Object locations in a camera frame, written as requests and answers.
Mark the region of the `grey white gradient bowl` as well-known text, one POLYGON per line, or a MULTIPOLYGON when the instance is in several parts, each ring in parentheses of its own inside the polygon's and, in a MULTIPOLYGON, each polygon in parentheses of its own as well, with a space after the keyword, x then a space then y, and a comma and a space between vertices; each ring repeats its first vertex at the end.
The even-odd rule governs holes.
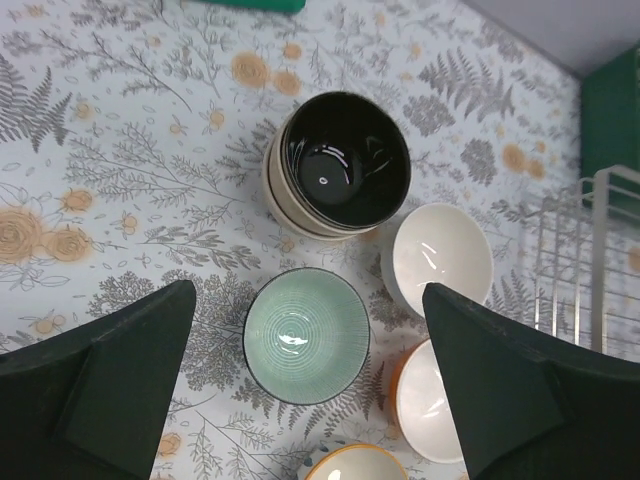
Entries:
POLYGON ((494 265, 489 242, 477 222, 445 203, 423 205, 406 214, 385 240, 381 273, 392 299, 424 316, 422 295, 441 283, 482 304, 491 290, 494 265))

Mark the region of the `orange bowl black inside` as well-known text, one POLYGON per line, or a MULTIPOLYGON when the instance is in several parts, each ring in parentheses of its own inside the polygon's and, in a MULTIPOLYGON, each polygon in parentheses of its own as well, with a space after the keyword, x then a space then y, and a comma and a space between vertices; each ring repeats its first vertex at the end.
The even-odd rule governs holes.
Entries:
POLYGON ((393 420, 416 454, 441 464, 463 460, 431 341, 401 355, 391 376, 389 398, 393 420))

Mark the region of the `pale green ribbed bowl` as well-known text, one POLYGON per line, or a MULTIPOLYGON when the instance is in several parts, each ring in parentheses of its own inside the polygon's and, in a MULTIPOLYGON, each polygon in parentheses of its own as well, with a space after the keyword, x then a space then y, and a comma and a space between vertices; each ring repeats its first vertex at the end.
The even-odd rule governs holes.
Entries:
POLYGON ((320 268, 283 272, 248 309, 243 351, 250 374, 269 395, 316 405, 344 392, 361 372, 370 323, 357 291, 320 268))

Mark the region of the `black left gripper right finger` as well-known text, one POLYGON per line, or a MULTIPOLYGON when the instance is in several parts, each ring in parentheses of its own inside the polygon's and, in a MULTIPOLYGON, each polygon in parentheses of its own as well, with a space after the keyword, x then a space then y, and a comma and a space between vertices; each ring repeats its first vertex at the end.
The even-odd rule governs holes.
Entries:
POLYGON ((430 283, 426 323, 472 479, 636 479, 639 366, 430 283))

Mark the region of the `black glossy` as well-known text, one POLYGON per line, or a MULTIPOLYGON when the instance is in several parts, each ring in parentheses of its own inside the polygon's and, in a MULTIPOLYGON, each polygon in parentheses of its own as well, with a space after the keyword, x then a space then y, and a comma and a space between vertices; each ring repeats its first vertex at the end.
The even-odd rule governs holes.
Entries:
POLYGON ((399 127, 352 92, 322 93, 297 108, 284 128, 280 162, 303 204, 348 230, 390 219, 411 183, 409 149, 399 127))

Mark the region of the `beige floral bowl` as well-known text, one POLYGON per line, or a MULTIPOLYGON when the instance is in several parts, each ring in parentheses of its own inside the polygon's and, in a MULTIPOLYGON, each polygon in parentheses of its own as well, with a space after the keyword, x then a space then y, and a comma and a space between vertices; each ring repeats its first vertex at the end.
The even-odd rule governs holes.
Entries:
POLYGON ((322 242, 342 242, 349 238, 352 238, 352 235, 346 236, 327 236, 327 235, 319 235, 314 232, 308 231, 299 225, 292 222, 284 213, 284 211, 277 204, 276 199, 272 193, 269 178, 268 178, 268 162, 271 154, 271 149, 273 146, 273 142, 270 142, 266 147, 263 162, 262 162, 262 186, 264 191, 264 196, 266 200, 266 204, 268 205, 268 209, 271 215, 275 218, 275 220, 282 226, 296 233, 297 235, 304 236, 316 241, 322 242))
POLYGON ((290 115, 285 120, 285 122, 278 129, 277 133, 271 140, 271 142, 273 142, 273 146, 268 162, 268 178, 271 190, 277 204, 284 211, 285 215, 300 227, 319 235, 352 235, 353 237, 374 230, 375 227, 365 227, 363 229, 349 230, 345 227, 330 226, 325 220, 321 220, 319 217, 316 217, 314 214, 308 211, 303 205, 302 201, 296 198, 292 188, 288 185, 285 178, 284 167, 282 166, 280 155, 281 147, 283 145, 284 132, 291 118, 292 115, 290 115))

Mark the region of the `white bowl blue leaf pattern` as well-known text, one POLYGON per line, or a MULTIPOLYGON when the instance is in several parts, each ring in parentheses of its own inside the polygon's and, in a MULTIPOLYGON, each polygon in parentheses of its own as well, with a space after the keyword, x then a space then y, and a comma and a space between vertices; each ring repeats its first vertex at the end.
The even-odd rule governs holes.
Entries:
POLYGON ((294 479, 408 479, 400 462, 388 451, 370 444, 328 442, 302 462, 294 479))

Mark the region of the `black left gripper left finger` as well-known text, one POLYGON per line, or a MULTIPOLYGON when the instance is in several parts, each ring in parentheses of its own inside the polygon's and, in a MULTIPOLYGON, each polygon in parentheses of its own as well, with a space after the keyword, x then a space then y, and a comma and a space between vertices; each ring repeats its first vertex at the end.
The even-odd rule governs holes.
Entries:
POLYGON ((2 354, 2 478, 149 478, 195 307, 179 280, 2 354))

